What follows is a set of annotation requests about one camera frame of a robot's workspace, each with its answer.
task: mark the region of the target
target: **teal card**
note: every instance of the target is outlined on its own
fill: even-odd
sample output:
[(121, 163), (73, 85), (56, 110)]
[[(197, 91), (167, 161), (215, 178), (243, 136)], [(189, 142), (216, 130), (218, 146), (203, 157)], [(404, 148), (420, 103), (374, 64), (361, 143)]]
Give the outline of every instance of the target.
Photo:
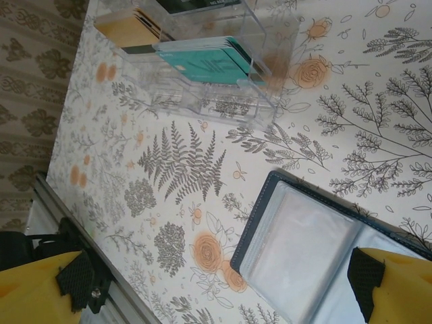
[(194, 82), (237, 84), (246, 72), (223, 49), (163, 51), (157, 54)]

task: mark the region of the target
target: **floral tablecloth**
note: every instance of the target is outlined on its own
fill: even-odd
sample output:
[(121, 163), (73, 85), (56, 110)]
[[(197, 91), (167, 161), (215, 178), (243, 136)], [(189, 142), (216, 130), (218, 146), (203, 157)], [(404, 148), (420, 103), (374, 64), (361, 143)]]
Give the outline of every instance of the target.
[(428, 247), (432, 2), (263, 0), (301, 21), (268, 132), (155, 113), (92, 26), (91, 0), (48, 182), (163, 323), (283, 322), (229, 266), (282, 168)]

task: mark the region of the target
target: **botanical print tablecloth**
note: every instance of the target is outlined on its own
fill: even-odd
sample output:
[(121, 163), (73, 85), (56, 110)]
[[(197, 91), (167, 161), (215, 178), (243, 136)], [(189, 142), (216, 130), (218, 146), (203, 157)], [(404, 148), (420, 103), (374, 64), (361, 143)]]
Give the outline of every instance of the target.
[(163, 323), (283, 322), (229, 266), (277, 167), (428, 247), (430, 1), (259, 2), (274, 24), (301, 21), (267, 132), (154, 112), (92, 27), (96, 7), (48, 181)]

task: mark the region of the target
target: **metal screw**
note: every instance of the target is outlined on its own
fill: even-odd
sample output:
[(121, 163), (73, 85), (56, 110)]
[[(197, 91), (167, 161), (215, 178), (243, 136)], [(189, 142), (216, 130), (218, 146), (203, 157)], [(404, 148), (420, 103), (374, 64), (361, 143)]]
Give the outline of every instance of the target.
[(101, 291), (98, 288), (96, 288), (92, 291), (92, 298), (97, 299), (99, 297), (101, 297)]

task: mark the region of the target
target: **clear acrylic organizer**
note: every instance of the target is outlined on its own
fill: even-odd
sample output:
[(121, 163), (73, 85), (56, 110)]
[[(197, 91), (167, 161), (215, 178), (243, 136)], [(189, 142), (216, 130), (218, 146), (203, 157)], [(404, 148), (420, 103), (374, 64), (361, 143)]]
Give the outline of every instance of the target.
[[(255, 7), (256, 2), (249, 4)], [(160, 43), (153, 45), (156, 50), (171, 41), (167, 34), (176, 41), (233, 36), (258, 74), (237, 84), (193, 82), (155, 53), (129, 55), (116, 49), (124, 59), (123, 77), (148, 93), (154, 111), (262, 130), (273, 123), (298, 33), (294, 16), (275, 26), (269, 17), (259, 20), (245, 2), (171, 16), (155, 0), (100, 0), (97, 15), (131, 6), (141, 7), (162, 29)]]

